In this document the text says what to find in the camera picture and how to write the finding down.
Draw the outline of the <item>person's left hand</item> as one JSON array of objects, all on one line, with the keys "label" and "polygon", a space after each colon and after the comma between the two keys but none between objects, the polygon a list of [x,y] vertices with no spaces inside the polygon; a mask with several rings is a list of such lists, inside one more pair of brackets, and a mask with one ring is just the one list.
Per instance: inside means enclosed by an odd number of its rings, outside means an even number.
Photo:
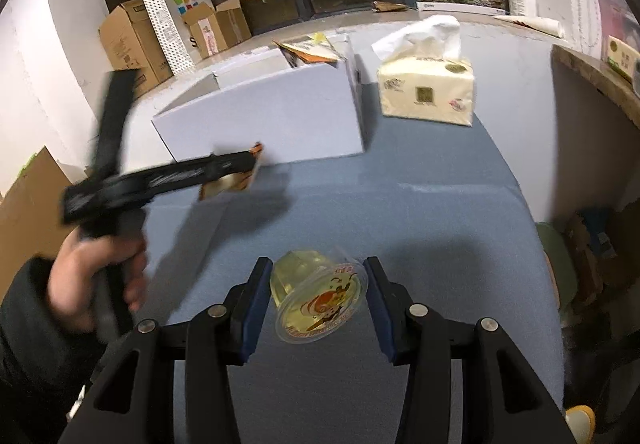
[{"label": "person's left hand", "polygon": [[91,332],[94,276],[108,265],[124,263],[126,286],[124,301],[130,312],[138,312],[145,302],[148,279],[145,276],[148,255],[142,235],[127,238],[81,237],[79,227],[64,240],[48,280],[47,305],[53,316],[68,331]]}]

